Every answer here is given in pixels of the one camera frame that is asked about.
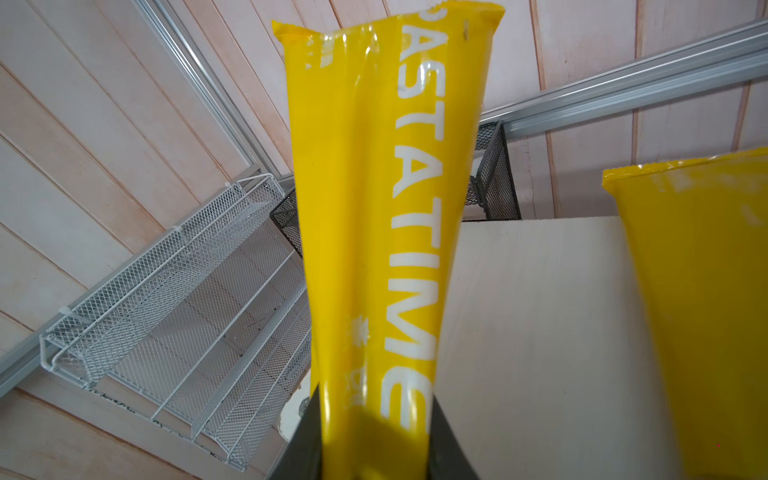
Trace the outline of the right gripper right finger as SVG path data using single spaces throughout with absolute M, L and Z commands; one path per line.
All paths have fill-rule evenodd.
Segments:
M 429 480 L 478 480 L 437 398 L 432 405 L 427 478 Z

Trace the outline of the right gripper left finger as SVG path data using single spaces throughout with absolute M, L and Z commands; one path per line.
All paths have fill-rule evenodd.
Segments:
M 322 436 L 319 389 L 308 406 L 269 480 L 317 480 L 322 477 Z

